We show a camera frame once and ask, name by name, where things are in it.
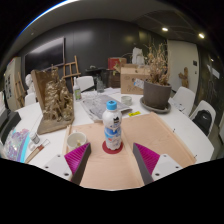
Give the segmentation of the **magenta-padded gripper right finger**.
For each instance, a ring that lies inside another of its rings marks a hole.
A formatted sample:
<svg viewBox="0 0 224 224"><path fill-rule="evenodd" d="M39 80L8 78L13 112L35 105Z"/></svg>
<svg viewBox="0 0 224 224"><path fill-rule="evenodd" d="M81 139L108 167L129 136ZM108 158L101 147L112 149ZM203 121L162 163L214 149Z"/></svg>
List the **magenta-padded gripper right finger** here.
<svg viewBox="0 0 224 224"><path fill-rule="evenodd" d="M138 143L133 144L133 154L145 185L182 169L168 154L159 155Z"/></svg>

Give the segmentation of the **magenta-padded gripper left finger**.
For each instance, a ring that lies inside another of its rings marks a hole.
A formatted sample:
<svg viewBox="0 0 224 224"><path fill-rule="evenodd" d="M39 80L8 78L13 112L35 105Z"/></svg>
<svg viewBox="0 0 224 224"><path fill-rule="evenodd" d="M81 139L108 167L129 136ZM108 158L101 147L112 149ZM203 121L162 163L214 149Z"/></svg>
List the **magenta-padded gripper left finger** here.
<svg viewBox="0 0 224 224"><path fill-rule="evenodd" d="M91 144L86 143L66 155L57 154L43 166L43 169L75 184L80 184L90 154Z"/></svg>

